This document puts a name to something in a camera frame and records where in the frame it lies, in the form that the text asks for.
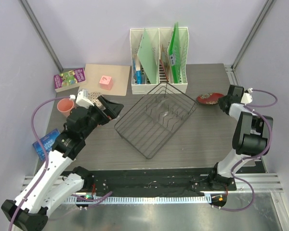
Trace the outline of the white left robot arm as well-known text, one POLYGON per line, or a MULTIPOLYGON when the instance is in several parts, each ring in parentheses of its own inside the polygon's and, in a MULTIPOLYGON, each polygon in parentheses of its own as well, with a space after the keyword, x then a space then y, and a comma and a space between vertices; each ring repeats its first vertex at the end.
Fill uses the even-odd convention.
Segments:
POLYGON ((94 184, 94 176, 83 167, 76 167, 66 180, 53 188, 63 171, 76 159, 85 147, 86 138, 98 126, 117 118, 123 105, 97 97, 97 106, 87 97, 70 95, 74 107, 66 118, 64 130, 55 139, 52 149, 45 153, 45 162, 27 187, 13 200, 5 200, 1 206, 9 220, 9 230, 17 226, 23 231, 42 230, 52 212, 68 197, 79 190, 88 192, 94 184))

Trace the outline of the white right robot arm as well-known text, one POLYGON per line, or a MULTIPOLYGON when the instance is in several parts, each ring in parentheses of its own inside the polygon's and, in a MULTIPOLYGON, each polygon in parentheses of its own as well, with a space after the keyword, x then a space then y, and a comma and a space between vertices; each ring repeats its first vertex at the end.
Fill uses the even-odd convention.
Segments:
POLYGON ((252 93, 242 86, 230 85, 227 95, 218 100, 220 109, 237 121, 232 138, 232 150, 216 163, 208 177, 208 185, 213 190, 232 184, 234 175, 248 161, 266 155, 273 136, 274 119, 263 116, 252 109, 252 93))

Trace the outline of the brown patterned ceramic bowl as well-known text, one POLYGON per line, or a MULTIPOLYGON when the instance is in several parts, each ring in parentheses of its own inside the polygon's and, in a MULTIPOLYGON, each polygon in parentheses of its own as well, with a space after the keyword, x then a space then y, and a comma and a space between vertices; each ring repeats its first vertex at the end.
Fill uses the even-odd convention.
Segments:
POLYGON ((102 108, 103 104, 99 101, 98 97, 102 96, 100 92, 89 93, 89 100, 98 108, 102 108))

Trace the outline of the red floral lacquer plate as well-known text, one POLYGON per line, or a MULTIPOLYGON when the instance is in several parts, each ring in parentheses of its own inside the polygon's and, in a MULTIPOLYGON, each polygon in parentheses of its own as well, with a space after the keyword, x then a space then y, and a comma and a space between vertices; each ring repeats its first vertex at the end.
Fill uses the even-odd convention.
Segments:
POLYGON ((200 104, 215 105, 218 103, 218 100, 223 96, 224 96, 223 94, 216 92, 204 93, 197 96, 196 100, 200 104))

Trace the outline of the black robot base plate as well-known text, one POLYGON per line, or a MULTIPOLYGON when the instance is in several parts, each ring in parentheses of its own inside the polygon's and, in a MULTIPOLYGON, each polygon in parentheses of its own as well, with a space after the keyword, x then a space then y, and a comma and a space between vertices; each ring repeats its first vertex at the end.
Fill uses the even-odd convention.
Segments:
POLYGON ((186 197, 236 191, 233 178, 220 179, 214 168, 89 171, 81 192, 113 197, 186 197))

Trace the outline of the pink plastic tumbler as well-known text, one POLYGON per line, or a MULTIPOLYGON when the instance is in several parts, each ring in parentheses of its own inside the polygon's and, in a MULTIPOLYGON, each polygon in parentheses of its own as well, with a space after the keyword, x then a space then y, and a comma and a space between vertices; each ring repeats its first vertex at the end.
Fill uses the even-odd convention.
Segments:
POLYGON ((57 103, 57 110, 65 117, 68 117, 70 115, 70 112, 74 107, 74 101, 68 98, 61 99, 57 103))

